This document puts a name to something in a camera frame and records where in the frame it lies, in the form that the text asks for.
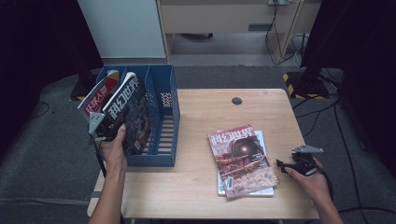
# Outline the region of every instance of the cabinet door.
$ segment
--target cabinet door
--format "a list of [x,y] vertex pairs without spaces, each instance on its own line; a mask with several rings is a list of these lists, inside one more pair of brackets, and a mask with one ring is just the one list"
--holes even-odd
[[102,58],[164,58],[155,0],[78,0]]

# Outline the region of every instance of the black cable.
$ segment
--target black cable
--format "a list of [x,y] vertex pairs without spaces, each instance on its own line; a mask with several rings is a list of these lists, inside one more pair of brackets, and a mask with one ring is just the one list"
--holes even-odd
[[365,211],[379,211],[379,212],[386,212],[396,214],[396,211],[390,210],[388,208],[378,208],[378,207],[354,207],[354,208],[346,208],[338,210],[338,213],[346,213],[346,212],[353,212],[356,210],[365,210]]
[[271,50],[270,50],[270,48],[268,47],[268,33],[269,33],[269,32],[267,32],[267,33],[265,34],[265,45],[266,45],[266,47],[267,47],[267,49],[268,49],[268,52],[270,53],[270,58],[271,58],[271,61],[273,62],[273,64],[279,65],[279,64],[282,64],[283,62],[287,61],[288,59],[292,58],[292,57],[294,56],[294,54],[292,54],[292,55],[289,56],[288,58],[284,58],[284,57],[282,56],[282,54],[280,53],[280,52],[281,52],[281,49],[280,49],[280,40],[279,40],[279,35],[278,35],[278,33],[277,33],[277,30],[276,30],[276,13],[277,13],[277,6],[278,6],[278,3],[275,2],[275,4],[274,4],[274,17],[273,17],[273,19],[272,19],[272,21],[271,21],[271,27],[274,27],[275,34],[276,34],[276,39],[277,39],[277,43],[278,43],[278,47],[279,47],[279,54],[280,54],[281,59],[283,59],[283,61],[280,62],[280,63],[276,63],[276,62],[274,61],[272,55],[271,55]]
[[341,84],[332,77],[326,76],[321,70],[319,71],[319,77],[328,83],[330,83],[337,91],[340,88]]
[[297,106],[302,105],[303,103],[315,99],[317,97],[324,97],[324,96],[328,96],[328,95],[338,95],[338,93],[329,93],[329,94],[317,94],[317,95],[313,95],[313,96],[309,96],[308,98],[304,98],[303,101],[301,101],[300,103],[298,103],[297,105],[295,105],[292,109],[295,109]]
[[304,57],[304,42],[305,42],[305,33],[303,33],[303,40],[301,41],[301,57]]
[[87,206],[90,202],[70,199],[52,198],[6,198],[0,199],[0,204],[56,204],[56,205],[82,205]]
[[334,106],[335,104],[337,104],[339,101],[340,101],[340,99],[337,99],[335,102],[333,102],[333,103],[331,103],[330,105],[324,107],[323,109],[316,110],[316,111],[312,111],[312,112],[309,112],[309,113],[307,113],[307,114],[303,114],[303,115],[300,115],[300,116],[296,116],[296,118],[299,119],[299,118],[302,118],[302,117],[305,117],[305,116],[308,116],[308,115],[311,115],[311,114],[321,113],[321,112],[323,112],[323,111],[325,111],[325,110],[331,108],[332,106]]
[[[358,181],[357,181],[356,175],[355,175],[355,168],[353,167],[352,159],[351,159],[351,156],[350,156],[350,153],[349,153],[349,149],[347,147],[347,141],[346,141],[346,139],[344,137],[344,133],[343,133],[343,130],[342,130],[341,125],[340,125],[340,121],[339,121],[338,116],[337,116],[337,104],[334,104],[335,121],[337,122],[338,131],[341,134],[341,138],[343,140],[343,144],[344,144],[344,147],[346,149],[346,154],[347,154],[347,157],[348,157],[348,160],[349,160],[349,166],[350,166],[350,170],[352,172],[353,183],[354,183],[354,187],[355,187],[356,196],[357,196],[357,199],[358,199],[358,206],[361,207],[361,195],[359,193]],[[367,221],[366,215],[364,215],[362,210],[359,210],[359,211],[361,212],[361,217],[363,218],[364,223],[368,224],[369,222]]]
[[312,133],[312,131],[314,130],[314,128],[315,128],[315,126],[316,126],[316,124],[317,124],[317,121],[318,121],[318,118],[319,118],[319,115],[320,115],[321,112],[322,112],[322,111],[319,111],[319,112],[318,112],[317,117],[315,118],[315,121],[314,121],[314,124],[312,125],[311,130],[309,130],[308,133],[303,134],[303,137],[306,137],[307,135],[309,135],[310,133]]
[[102,170],[103,177],[106,178],[107,171],[106,171],[105,163],[103,162],[102,154],[100,153],[100,149],[99,149],[100,145],[102,144],[102,142],[100,142],[99,146],[97,146],[93,136],[90,135],[90,137],[91,137],[91,140],[92,140],[93,147],[95,148],[96,159],[99,162],[99,166],[100,166],[100,169]]
[[47,106],[47,109],[46,109],[46,111],[44,111],[44,112],[43,112],[42,114],[40,114],[40,115],[30,117],[31,119],[40,118],[41,116],[44,116],[45,114],[47,114],[47,112],[49,112],[49,110],[50,110],[50,105],[49,105],[48,103],[46,103],[46,102],[40,101],[40,102],[38,102],[37,104],[46,105],[46,106]]

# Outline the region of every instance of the magazine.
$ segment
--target magazine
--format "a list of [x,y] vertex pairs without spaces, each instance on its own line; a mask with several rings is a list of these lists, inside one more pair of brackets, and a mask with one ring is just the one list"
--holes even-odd
[[103,112],[111,123],[125,123],[125,154],[141,154],[149,141],[151,123],[146,91],[135,73],[127,73],[119,89],[103,107]]
[[228,198],[279,183],[250,125],[211,133],[208,138]]
[[[262,151],[264,152],[264,155],[267,155],[267,152],[265,150],[265,144],[264,144],[264,137],[262,135],[262,131],[254,131],[254,133],[256,134],[258,140],[259,140],[259,144],[260,147],[262,149]],[[224,190],[224,185],[221,181],[219,172],[218,172],[218,179],[219,179],[219,196],[226,196],[225,190]],[[262,189],[259,191],[255,191],[255,192],[251,192],[249,194],[247,194],[246,196],[255,196],[255,197],[273,197],[274,196],[274,188],[268,188],[268,189]]]
[[78,105],[78,110],[82,116],[89,121],[91,112],[101,113],[102,105],[117,90],[119,84],[120,72],[117,70],[108,70],[107,76],[99,81]]

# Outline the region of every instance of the electrical cable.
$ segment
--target electrical cable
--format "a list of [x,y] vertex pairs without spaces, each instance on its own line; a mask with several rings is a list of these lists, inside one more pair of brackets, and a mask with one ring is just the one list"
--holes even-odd
[[[315,98],[315,96],[314,96],[314,97],[310,97],[310,98],[304,99],[302,102],[300,102],[299,104],[295,105],[295,106],[293,107],[293,109],[296,108],[297,106],[299,106],[299,105],[301,105],[301,104],[307,102],[308,100],[311,100],[311,99],[314,99],[314,98]],[[352,163],[352,160],[351,160],[351,157],[350,157],[349,149],[348,149],[348,147],[347,147],[347,142],[346,142],[346,139],[345,139],[344,133],[343,133],[343,131],[342,131],[341,124],[340,124],[340,122],[339,122],[339,119],[338,119],[338,116],[337,116],[337,112],[336,112],[336,106],[339,104],[339,102],[340,102],[340,98],[339,98],[337,101],[335,101],[334,103],[332,103],[331,106],[333,106],[333,109],[334,109],[334,116],[335,116],[335,120],[336,120],[336,123],[337,123],[337,127],[338,127],[338,130],[339,130],[340,134],[341,134],[341,137],[342,137],[342,140],[343,140],[343,144],[344,144],[344,147],[345,147],[345,149],[346,149],[346,154],[347,154],[347,156],[348,156],[349,165],[350,165],[350,167],[351,167],[352,177],[353,177],[353,181],[354,181],[354,188],[355,188],[355,192],[356,192],[356,194],[357,194],[357,199],[358,199],[358,207],[347,208],[347,209],[340,209],[340,210],[338,210],[338,212],[339,212],[339,213],[346,213],[346,212],[352,212],[352,211],[359,210],[359,211],[361,212],[361,216],[362,216],[362,218],[363,218],[363,220],[364,220],[364,222],[365,222],[366,224],[368,224],[369,222],[368,222],[368,220],[367,220],[366,215],[364,215],[364,213],[363,213],[362,211],[380,211],[380,212],[386,212],[386,213],[396,214],[396,211],[391,210],[391,209],[387,209],[387,208],[361,206],[361,197],[360,197],[360,193],[359,193],[359,188],[358,188],[358,184],[357,184],[357,179],[356,179],[356,175],[355,175],[355,170],[354,170],[353,163]],[[305,115],[298,116],[298,117],[296,117],[296,118],[301,118],[301,117],[304,117],[304,116],[307,116],[307,115],[310,115],[310,114],[313,114],[313,113],[317,113],[317,112],[321,113],[322,111],[324,111],[324,110],[326,110],[326,109],[328,109],[328,108],[329,108],[329,107],[325,107],[324,109],[321,109],[321,110],[318,110],[318,111],[314,111],[314,112],[310,112],[310,113],[307,113],[307,114],[305,114]],[[312,222],[312,221],[313,221],[313,220],[308,220],[308,221],[306,221],[304,224],[308,224],[308,223],[310,223],[310,222]]]
[[317,94],[317,95],[309,96],[308,98],[304,98],[303,101],[301,101],[300,103],[295,105],[292,109],[295,109],[297,106],[302,105],[303,103],[305,103],[305,102],[307,102],[309,100],[315,99],[317,97],[323,97],[323,96],[326,96],[326,95],[338,95],[338,93],[329,93],[329,94],[325,94],[325,95]]
[[314,130],[314,128],[315,128],[315,126],[316,126],[316,124],[317,124],[317,121],[318,121],[318,118],[319,118],[320,113],[323,112],[323,111],[325,111],[325,110],[327,110],[327,109],[329,109],[329,108],[331,108],[333,105],[336,105],[339,101],[340,101],[340,99],[337,99],[335,102],[331,103],[330,105],[326,106],[326,107],[323,108],[323,109],[320,109],[320,110],[317,110],[317,111],[313,111],[313,112],[309,112],[309,113],[307,113],[307,114],[303,114],[303,115],[300,115],[300,116],[296,116],[296,118],[298,119],[298,118],[302,118],[302,117],[305,117],[305,116],[308,116],[308,115],[311,115],[311,114],[318,113],[318,114],[317,114],[317,117],[316,117],[315,120],[314,120],[314,124],[312,125],[312,128],[308,131],[308,133],[303,134],[303,137],[306,137],[307,135],[309,135],[310,133],[312,133],[312,131]]
[[332,77],[327,77],[321,70],[319,71],[319,76],[323,80],[327,81],[330,85],[332,85],[336,91],[338,91],[338,89],[341,86],[341,84],[338,81],[334,80]]
[[[347,147],[347,141],[346,141],[346,139],[345,139],[343,130],[342,130],[342,128],[341,128],[340,121],[339,121],[339,119],[338,119],[338,115],[337,115],[337,104],[334,104],[334,110],[333,110],[333,111],[334,111],[335,121],[337,122],[338,131],[339,131],[340,134],[341,134],[341,138],[342,138],[342,140],[343,140],[343,144],[344,144],[344,147],[345,147],[345,149],[346,149],[346,154],[347,154],[347,157],[348,157],[348,160],[349,160],[349,166],[350,166],[350,170],[351,170],[351,172],[352,172],[354,188],[355,188],[355,192],[356,192],[356,196],[357,196],[357,200],[358,200],[358,206],[361,207],[361,196],[360,196],[360,193],[359,193],[358,181],[357,181],[356,175],[355,175],[355,168],[353,167],[352,159],[351,159],[351,157],[350,157],[350,152],[349,152],[349,149],[348,149],[348,147]],[[363,213],[362,210],[360,210],[360,212],[361,212],[361,217],[362,217],[363,220],[364,220],[364,223],[368,224],[369,222],[367,221],[366,215],[364,215],[364,213]]]
[[46,103],[46,102],[40,101],[40,102],[38,102],[37,104],[46,105],[46,106],[47,106],[47,109],[46,109],[46,111],[44,111],[44,112],[43,112],[42,114],[40,114],[40,115],[30,117],[31,119],[40,118],[41,116],[44,116],[45,114],[47,114],[47,112],[49,112],[49,110],[50,110],[50,105],[49,105],[48,103]]
[[[302,46],[301,46],[299,49],[297,49],[296,46],[295,46],[295,44],[294,44],[294,38],[297,37],[297,36],[301,36],[301,37],[303,38]],[[291,44],[292,44],[293,47],[294,47],[293,63],[294,63],[294,65],[296,65],[296,67],[298,67],[299,69],[303,69],[303,68],[301,67],[301,63],[300,63],[300,61],[298,60],[297,54],[298,54],[299,51],[301,52],[301,53],[300,53],[301,55],[303,54],[303,51],[304,51],[304,49],[305,49],[305,47],[304,47],[304,39],[305,39],[305,38],[308,38],[308,37],[306,37],[305,35],[294,35],[294,36],[291,38]]]
[[[277,33],[277,30],[276,30],[276,13],[277,13],[277,6],[278,6],[278,3],[275,2],[275,4],[274,4],[274,17],[273,17],[273,19],[272,19],[272,21],[271,21],[271,27],[274,27],[275,34],[276,34],[276,39],[277,39],[277,43],[278,43],[278,47],[279,47],[279,53],[280,53],[280,52],[281,52],[280,40],[279,40],[279,35],[278,35],[278,33]],[[288,58],[284,58],[284,57],[280,54],[280,57],[281,57],[281,59],[283,59],[283,61],[280,62],[280,63],[276,63],[276,62],[274,61],[272,55],[271,55],[271,50],[270,50],[270,48],[268,47],[268,33],[269,33],[269,32],[267,32],[267,33],[265,34],[265,45],[266,45],[266,47],[267,47],[267,49],[268,49],[268,52],[270,52],[270,58],[271,58],[271,61],[273,62],[273,64],[276,64],[276,65],[282,64],[283,62],[287,61],[288,59],[290,59],[290,58],[292,58],[292,57],[294,56],[294,54],[292,54],[292,55],[289,56]]]
[[51,199],[51,198],[12,198],[12,199],[0,199],[0,204],[9,203],[39,203],[39,204],[58,204],[58,205],[89,205],[90,202],[82,200],[69,200],[69,199]]

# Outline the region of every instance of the gray carpet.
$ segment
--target gray carpet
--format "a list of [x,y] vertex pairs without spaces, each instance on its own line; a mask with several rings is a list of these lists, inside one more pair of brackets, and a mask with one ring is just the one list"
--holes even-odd
[[[281,88],[282,75],[296,67],[188,66],[175,67],[177,87],[203,88]],[[78,102],[69,101],[77,76],[66,77],[43,89],[32,118],[21,130],[7,159],[0,167],[0,223],[86,223],[88,201],[99,174],[99,166],[89,145],[87,123],[77,112]],[[330,92],[335,90],[328,86]],[[296,116],[317,111],[337,100],[309,100],[295,108]],[[292,105],[303,100],[290,99]],[[361,206],[368,223],[393,223],[396,215],[396,180],[373,152],[360,149],[359,138],[345,111],[336,107],[346,145],[358,180]],[[298,118],[305,142],[323,147],[317,155],[324,164],[334,188],[334,202],[345,223],[364,223],[354,187],[353,175],[338,131],[334,107]],[[24,203],[17,198],[29,199]],[[35,203],[32,199],[57,199]],[[171,220],[137,220],[137,223],[170,223]],[[285,220],[284,223],[305,223]]]

